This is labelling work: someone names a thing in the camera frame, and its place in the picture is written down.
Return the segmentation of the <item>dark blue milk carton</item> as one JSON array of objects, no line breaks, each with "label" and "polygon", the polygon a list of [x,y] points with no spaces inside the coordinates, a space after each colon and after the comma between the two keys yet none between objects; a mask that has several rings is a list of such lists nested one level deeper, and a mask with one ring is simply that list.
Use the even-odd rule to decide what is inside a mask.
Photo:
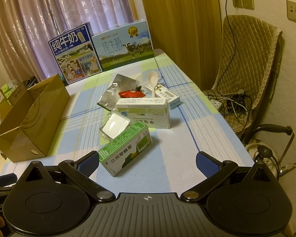
[{"label": "dark blue milk carton", "polygon": [[52,54],[67,84],[73,84],[103,71],[92,41],[89,22],[49,41]]}]

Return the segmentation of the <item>single wall socket plate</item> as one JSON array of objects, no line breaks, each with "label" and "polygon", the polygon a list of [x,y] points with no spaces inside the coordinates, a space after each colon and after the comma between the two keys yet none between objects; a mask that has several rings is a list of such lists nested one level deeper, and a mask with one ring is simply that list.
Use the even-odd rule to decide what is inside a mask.
[{"label": "single wall socket plate", "polygon": [[296,2],[286,0],[287,18],[296,22]]}]

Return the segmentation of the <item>white parrot ointment box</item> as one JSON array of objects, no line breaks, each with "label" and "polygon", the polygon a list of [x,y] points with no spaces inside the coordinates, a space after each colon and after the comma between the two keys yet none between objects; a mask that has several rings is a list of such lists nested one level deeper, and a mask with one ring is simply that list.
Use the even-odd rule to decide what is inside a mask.
[{"label": "white parrot ointment box", "polygon": [[166,103],[169,110],[174,109],[181,104],[179,95],[176,95],[165,86],[157,84],[155,87],[155,98],[153,98],[153,101],[161,102],[161,100],[167,101]]}]

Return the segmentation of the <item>large white medicine box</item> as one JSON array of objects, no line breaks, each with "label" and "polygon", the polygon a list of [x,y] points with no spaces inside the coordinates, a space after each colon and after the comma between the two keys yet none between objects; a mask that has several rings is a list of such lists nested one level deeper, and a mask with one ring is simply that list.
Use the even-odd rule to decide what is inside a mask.
[{"label": "large white medicine box", "polygon": [[170,129],[169,105],[165,98],[121,98],[116,109],[132,122],[143,122],[149,128]]}]

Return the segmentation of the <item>silver foil pouch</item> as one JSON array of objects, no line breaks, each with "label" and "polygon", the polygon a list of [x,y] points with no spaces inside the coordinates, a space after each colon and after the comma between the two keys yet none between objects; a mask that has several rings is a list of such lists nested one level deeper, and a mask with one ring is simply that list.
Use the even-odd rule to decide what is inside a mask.
[{"label": "silver foil pouch", "polygon": [[98,101],[98,105],[108,111],[114,111],[117,101],[120,99],[120,92],[135,90],[137,82],[130,77],[117,74],[112,84],[105,90]]}]

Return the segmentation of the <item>beige plastic spoon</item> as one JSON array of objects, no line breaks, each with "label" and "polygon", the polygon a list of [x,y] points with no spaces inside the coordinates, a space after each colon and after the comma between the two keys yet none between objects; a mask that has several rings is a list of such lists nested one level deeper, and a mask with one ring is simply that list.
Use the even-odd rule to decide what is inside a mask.
[{"label": "beige plastic spoon", "polygon": [[151,97],[155,98],[155,88],[158,85],[158,73],[156,71],[151,71],[148,75],[148,81],[152,88]]}]

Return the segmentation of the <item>brown cardboard box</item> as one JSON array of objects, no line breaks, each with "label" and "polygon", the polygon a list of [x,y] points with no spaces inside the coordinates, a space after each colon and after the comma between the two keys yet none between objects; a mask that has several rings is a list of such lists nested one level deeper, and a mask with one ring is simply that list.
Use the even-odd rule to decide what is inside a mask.
[{"label": "brown cardboard box", "polygon": [[13,163],[46,157],[69,99],[58,74],[29,88],[0,124],[0,151]]}]

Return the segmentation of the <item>wooden wall hanger strips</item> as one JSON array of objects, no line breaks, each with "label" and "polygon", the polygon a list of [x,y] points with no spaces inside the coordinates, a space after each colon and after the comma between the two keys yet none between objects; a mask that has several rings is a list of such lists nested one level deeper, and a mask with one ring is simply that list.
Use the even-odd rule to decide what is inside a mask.
[{"label": "wooden wall hanger strips", "polygon": [[134,0],[129,0],[129,4],[130,4],[130,8],[131,8],[131,12],[132,12],[132,16],[133,16],[134,21],[139,20],[139,16],[138,16],[138,13],[137,13],[137,8],[136,8],[136,5],[135,5],[135,1]]}]

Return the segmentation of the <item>chair with quilted cover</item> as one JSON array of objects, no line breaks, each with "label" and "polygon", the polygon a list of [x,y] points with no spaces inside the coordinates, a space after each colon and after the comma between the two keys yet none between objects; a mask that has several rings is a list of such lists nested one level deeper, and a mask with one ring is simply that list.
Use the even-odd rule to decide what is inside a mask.
[{"label": "chair with quilted cover", "polygon": [[290,126],[254,125],[268,86],[276,84],[282,55],[281,38],[281,29],[256,17],[226,16],[218,75],[210,90],[210,99],[223,103],[222,116],[251,158],[265,162],[277,178],[296,168],[296,163],[281,166],[285,155],[277,155],[253,136],[266,131],[295,137]]}]

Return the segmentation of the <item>clear plastic container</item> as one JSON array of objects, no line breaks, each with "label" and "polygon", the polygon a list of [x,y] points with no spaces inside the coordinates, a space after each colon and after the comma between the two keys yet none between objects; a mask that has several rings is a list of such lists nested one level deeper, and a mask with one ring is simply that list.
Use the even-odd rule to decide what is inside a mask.
[{"label": "clear plastic container", "polygon": [[128,128],[129,125],[130,119],[119,113],[111,112],[100,130],[104,138],[112,140]]}]

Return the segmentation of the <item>green white medicine box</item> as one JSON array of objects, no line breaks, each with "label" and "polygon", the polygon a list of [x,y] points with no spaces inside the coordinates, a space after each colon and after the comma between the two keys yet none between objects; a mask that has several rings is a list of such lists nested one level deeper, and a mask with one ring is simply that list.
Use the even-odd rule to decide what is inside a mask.
[{"label": "green white medicine box", "polygon": [[151,145],[148,126],[137,121],[98,151],[99,161],[114,177]]}]

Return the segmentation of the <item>red snack packet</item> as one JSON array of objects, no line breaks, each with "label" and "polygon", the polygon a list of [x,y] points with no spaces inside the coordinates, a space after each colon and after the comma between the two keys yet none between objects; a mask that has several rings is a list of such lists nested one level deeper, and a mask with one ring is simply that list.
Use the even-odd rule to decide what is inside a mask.
[{"label": "red snack packet", "polygon": [[146,95],[141,91],[127,90],[127,91],[119,92],[119,96],[124,99],[129,99],[129,98],[143,98]]}]

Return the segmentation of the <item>light blue milk carton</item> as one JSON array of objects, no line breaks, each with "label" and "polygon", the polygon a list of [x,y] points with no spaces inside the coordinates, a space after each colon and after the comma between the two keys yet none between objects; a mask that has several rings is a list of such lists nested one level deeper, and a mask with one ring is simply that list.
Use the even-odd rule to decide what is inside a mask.
[{"label": "light blue milk carton", "polygon": [[96,34],[92,41],[104,71],[154,57],[145,20]]}]

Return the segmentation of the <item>pink sheer curtain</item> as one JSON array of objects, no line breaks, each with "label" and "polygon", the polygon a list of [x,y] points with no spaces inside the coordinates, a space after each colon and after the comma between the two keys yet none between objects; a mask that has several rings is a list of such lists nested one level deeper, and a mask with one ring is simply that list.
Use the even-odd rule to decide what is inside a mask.
[{"label": "pink sheer curtain", "polygon": [[60,72],[49,41],[83,23],[100,33],[132,22],[128,0],[0,0],[0,59],[10,79]]}]

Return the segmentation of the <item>double wall socket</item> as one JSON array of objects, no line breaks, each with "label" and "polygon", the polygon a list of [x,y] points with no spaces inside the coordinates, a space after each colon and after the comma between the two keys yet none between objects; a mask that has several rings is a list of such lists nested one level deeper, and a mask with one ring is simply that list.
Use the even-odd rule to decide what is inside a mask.
[{"label": "double wall socket", "polygon": [[242,9],[255,9],[255,2],[254,0],[232,0],[232,5],[235,8],[242,8]]}]

